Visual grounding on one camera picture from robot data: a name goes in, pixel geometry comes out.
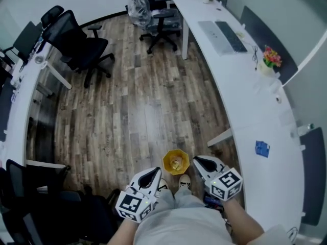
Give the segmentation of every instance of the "sneaker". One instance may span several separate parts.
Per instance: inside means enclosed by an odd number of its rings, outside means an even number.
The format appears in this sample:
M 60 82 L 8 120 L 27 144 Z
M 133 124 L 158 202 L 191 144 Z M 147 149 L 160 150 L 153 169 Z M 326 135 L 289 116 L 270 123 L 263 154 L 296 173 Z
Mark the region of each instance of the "sneaker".
M 191 189 L 191 178 L 187 174 L 183 174 L 179 178 L 179 188 L 186 186 L 189 190 Z
M 160 192 L 163 189 L 169 189 L 169 187 L 168 187 L 168 183 L 165 181 L 165 179 L 161 178 L 160 182 L 159 182 L 159 186 L 158 186 L 158 191 L 156 194 L 160 194 Z

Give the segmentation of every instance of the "white desk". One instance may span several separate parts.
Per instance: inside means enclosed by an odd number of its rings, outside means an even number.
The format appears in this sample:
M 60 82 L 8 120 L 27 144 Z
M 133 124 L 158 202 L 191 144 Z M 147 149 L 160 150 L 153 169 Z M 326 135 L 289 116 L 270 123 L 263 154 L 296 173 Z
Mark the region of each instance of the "white desk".
M 217 1 L 173 0 L 184 18 L 182 57 L 186 59 L 191 29 L 212 72 L 222 98 L 230 129 L 208 143 L 234 137 L 244 178 L 245 209 L 267 230 L 282 224 L 286 231 L 299 228 L 304 198 L 304 170 L 299 140 L 290 137 L 296 126 L 289 101 L 279 90 L 282 103 L 266 89 L 257 92 L 258 74 L 252 60 L 253 39 Z M 245 34 L 248 54 L 220 57 L 198 21 L 222 20 Z M 287 126 L 281 120 L 288 120 Z M 255 141 L 270 144 L 269 158 L 255 154 Z
M 13 78 L 20 76 L 22 77 L 22 82 L 9 113 L 7 136 L 5 141 L 6 153 L 5 156 L 2 157 L 3 166 L 5 166 L 8 159 L 11 159 L 21 165 L 37 165 L 52 168 L 65 167 L 65 165 L 61 164 L 51 164 L 26 160 L 26 139 L 31 103 L 33 101 L 33 95 L 38 85 L 39 77 L 42 71 L 42 64 L 35 63 L 35 57 L 42 55 L 46 59 L 50 49 L 51 45 L 47 43 L 39 54 L 33 55 L 32 59 L 27 65 L 24 66 L 21 72 L 19 72 L 22 66 L 21 60 L 19 60 L 15 67 Z M 60 82 L 62 82 L 68 89 L 71 89 L 72 86 L 49 63 L 48 67 L 50 72 Z

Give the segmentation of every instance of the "desk leg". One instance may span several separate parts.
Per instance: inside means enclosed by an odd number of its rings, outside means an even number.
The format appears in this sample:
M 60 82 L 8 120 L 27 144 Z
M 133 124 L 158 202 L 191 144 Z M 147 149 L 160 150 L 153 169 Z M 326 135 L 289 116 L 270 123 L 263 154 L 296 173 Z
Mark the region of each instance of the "desk leg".
M 42 93 L 45 97 L 49 97 L 53 94 L 53 92 L 49 89 L 47 89 L 43 84 L 38 83 L 36 90 L 38 90 L 40 93 Z
M 183 21 L 183 49 L 182 49 L 182 59 L 186 60 L 188 58 L 188 43 L 189 43 L 189 26 L 185 19 Z
M 55 163 L 47 163 L 47 162 L 31 161 L 31 160 L 26 160 L 26 165 L 41 166 L 41 167 L 48 167 L 54 169 L 66 168 L 66 165 L 64 164 L 55 164 Z
M 231 129 L 224 131 L 223 133 L 219 134 L 217 137 L 213 138 L 212 140 L 208 141 L 208 147 L 211 147 L 215 144 L 218 144 L 221 141 L 227 140 L 233 136 Z
M 49 67 L 50 72 L 53 74 L 53 76 L 57 78 L 65 87 L 67 87 L 67 89 L 72 88 L 72 85 L 69 82 L 67 82 L 66 79 L 62 77 L 60 73 L 58 73 L 58 71 L 49 62 L 47 66 Z

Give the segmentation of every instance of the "yellow trash bin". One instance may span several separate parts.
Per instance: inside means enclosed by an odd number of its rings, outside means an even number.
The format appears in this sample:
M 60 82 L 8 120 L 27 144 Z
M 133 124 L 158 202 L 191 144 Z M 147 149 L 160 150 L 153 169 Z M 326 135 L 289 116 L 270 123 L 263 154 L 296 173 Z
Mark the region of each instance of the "yellow trash bin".
M 188 154 L 181 149 L 168 151 L 162 162 L 165 170 L 171 175 L 183 174 L 190 165 Z

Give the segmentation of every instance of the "flowers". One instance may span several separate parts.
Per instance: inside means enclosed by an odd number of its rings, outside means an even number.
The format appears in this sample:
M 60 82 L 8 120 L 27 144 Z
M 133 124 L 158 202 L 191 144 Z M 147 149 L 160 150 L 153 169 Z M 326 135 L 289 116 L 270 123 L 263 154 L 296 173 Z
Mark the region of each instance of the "flowers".
M 271 49 L 269 46 L 265 46 L 266 50 L 264 52 L 264 62 L 268 67 L 281 67 L 282 61 L 281 57 L 277 54 L 276 51 Z

